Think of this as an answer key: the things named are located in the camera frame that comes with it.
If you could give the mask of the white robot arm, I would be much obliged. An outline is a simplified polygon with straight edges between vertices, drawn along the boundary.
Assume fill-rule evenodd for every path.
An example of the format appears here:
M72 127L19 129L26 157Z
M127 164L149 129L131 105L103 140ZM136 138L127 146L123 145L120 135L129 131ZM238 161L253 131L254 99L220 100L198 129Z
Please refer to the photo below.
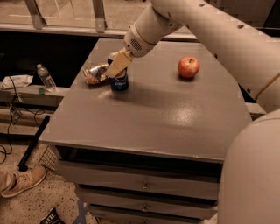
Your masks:
M164 36L186 26L265 114L231 143L223 163L218 224L280 224L280 41L205 0L150 0L109 66L113 77Z

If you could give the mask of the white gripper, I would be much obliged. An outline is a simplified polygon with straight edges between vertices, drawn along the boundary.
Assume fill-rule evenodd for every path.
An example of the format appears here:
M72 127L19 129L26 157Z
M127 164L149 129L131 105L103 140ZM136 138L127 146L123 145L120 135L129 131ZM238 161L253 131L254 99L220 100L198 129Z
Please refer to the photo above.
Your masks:
M114 60L108 66L106 75L110 78L117 76L131 62L132 56L141 58L148 54L155 46L155 38L151 29L133 24L124 36L124 47L118 52L112 52L108 58Z

